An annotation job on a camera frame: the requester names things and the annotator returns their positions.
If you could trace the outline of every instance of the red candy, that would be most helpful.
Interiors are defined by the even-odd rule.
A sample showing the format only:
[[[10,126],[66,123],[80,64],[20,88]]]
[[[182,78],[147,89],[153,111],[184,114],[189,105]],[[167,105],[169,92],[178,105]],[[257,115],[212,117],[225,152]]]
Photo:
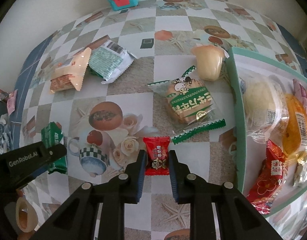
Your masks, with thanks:
[[[146,137],[143,138],[147,147],[148,164],[146,175],[169,175],[168,146],[170,137]]]
[[[266,161],[260,176],[247,195],[247,200],[260,214],[269,214],[273,201],[285,182],[287,156],[271,140],[267,142]]]

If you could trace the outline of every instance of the printed cherry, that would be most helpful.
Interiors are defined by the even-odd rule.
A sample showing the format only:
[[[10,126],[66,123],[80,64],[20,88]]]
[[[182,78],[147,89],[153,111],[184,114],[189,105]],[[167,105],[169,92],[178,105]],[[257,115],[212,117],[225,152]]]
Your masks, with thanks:
[[[96,130],[92,130],[87,136],[87,142],[95,145],[102,145],[103,137],[102,133]]]

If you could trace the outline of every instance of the white wall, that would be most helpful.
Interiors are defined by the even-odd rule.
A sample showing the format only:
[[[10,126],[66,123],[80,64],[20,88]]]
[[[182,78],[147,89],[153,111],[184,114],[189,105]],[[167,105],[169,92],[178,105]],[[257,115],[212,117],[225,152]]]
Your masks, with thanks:
[[[295,0],[229,0],[272,18],[296,38],[307,17]],[[31,50],[56,29],[108,7],[107,0],[17,0],[0,24],[0,88],[11,92]]]

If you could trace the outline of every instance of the orange packaged bread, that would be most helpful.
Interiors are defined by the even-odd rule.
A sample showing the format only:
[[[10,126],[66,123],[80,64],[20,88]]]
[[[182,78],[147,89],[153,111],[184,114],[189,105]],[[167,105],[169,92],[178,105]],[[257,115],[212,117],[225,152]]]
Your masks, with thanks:
[[[307,114],[299,100],[291,94],[286,95],[289,122],[282,138],[288,162],[297,161],[307,154]]]

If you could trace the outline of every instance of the green and clear snack package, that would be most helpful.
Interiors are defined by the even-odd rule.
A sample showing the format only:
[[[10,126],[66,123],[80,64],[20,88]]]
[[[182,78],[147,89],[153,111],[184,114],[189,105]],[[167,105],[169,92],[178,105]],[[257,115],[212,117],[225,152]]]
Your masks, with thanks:
[[[196,133],[226,125],[195,66],[190,67],[180,78],[154,82],[148,86],[164,97],[173,127],[173,143],[177,144]]]
[[[63,133],[55,122],[51,122],[47,127],[41,130],[41,140],[46,148],[50,148],[59,143],[63,144]],[[66,156],[64,156],[54,163],[49,164],[48,171],[49,174],[55,171],[66,174],[67,168],[67,159]]]

